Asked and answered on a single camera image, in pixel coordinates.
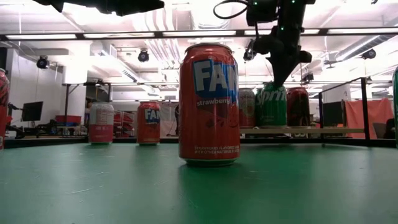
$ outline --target black pole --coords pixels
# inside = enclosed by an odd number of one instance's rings
[[[323,128],[323,103],[322,103],[322,93],[318,94],[319,96],[319,123],[321,128]]]
[[[369,132],[369,114],[368,114],[368,98],[366,96],[366,77],[361,78],[362,90],[362,109],[363,109],[363,127],[365,130],[365,140],[370,140],[371,135]]]
[[[64,117],[64,126],[67,126],[67,118],[68,118],[68,104],[69,104],[69,87],[70,84],[67,85],[67,97],[65,99],[65,117]]]
[[[108,103],[111,102],[111,91],[112,91],[111,84],[108,83]]]

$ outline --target black monitor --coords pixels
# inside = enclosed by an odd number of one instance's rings
[[[34,103],[24,103],[22,109],[23,121],[40,121],[42,119],[43,101]]]

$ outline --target red can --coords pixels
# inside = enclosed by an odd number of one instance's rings
[[[310,100],[304,87],[289,88],[287,90],[287,125],[309,126]]]
[[[113,106],[105,102],[94,102],[90,108],[88,138],[92,144],[109,144],[113,141]]]
[[[158,102],[141,102],[137,112],[137,143],[160,142],[160,106]]]
[[[6,71],[0,68],[0,150],[4,149],[4,138],[6,136],[9,90],[10,82],[6,76]]]
[[[256,96],[250,88],[239,89],[239,125],[241,128],[253,128],[256,125],[254,110]]]
[[[223,166],[239,157],[238,68],[231,49],[196,44],[180,67],[180,157]]]

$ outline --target table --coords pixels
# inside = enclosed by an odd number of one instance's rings
[[[243,144],[187,167],[177,144],[6,149],[0,223],[398,223],[398,151]]]

